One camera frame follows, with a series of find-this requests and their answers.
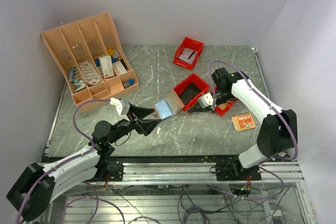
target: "black connector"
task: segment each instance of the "black connector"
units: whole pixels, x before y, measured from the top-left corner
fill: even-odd
[[[251,194],[251,190],[247,190],[247,189],[231,189],[231,193],[233,193],[234,195],[239,195],[239,196],[246,195],[246,197],[248,197]]]

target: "blue cap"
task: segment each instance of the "blue cap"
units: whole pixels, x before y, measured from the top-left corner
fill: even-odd
[[[95,60],[94,62],[96,63],[96,66],[99,67],[99,66],[100,66],[100,61],[99,61],[99,59],[97,58],[97,59],[94,59],[94,60]]]

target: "small bottle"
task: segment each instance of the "small bottle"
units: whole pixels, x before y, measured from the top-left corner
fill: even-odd
[[[128,80],[127,82],[124,82],[124,88],[128,88],[129,86],[132,86],[133,84],[135,84],[135,81],[133,79]]]

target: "card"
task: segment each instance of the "card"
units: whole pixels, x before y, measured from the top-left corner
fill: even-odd
[[[254,122],[254,119],[251,113],[233,115],[232,121],[233,121],[236,131],[244,131],[244,130],[253,129],[256,127],[256,123]]]

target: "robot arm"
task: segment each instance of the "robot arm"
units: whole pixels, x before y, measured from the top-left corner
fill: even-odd
[[[225,68],[216,69],[212,74],[212,79],[217,86],[215,94],[217,99],[216,105],[238,98],[252,111],[261,123],[257,143],[238,156],[239,163],[244,169],[258,165],[273,155],[293,148],[293,141],[287,128],[271,107],[280,112],[289,124],[297,141],[297,118],[293,110],[283,110],[272,103],[258,91],[250,80],[247,80],[250,84],[249,87],[243,77],[237,72],[229,74]],[[189,112],[212,110],[210,106],[213,104],[213,101],[211,93],[204,94]]]
[[[106,173],[109,173],[110,167],[108,167],[107,159],[115,150],[112,143],[130,134],[133,130],[147,136],[161,122],[160,119],[143,119],[153,113],[154,109],[134,106],[114,98],[111,99],[111,104],[116,106],[118,114],[125,119],[114,125],[107,121],[98,122],[92,134],[95,145],[91,152],[87,153],[91,149],[91,144],[89,144],[57,162],[46,165],[33,163],[21,174],[7,194],[7,199],[18,211],[28,191],[41,176],[46,175],[47,171],[61,162],[80,154],[79,157],[68,161],[59,169],[54,169],[36,186],[22,214],[25,221],[32,221],[40,216],[54,199],[73,186],[85,180],[101,180]]]

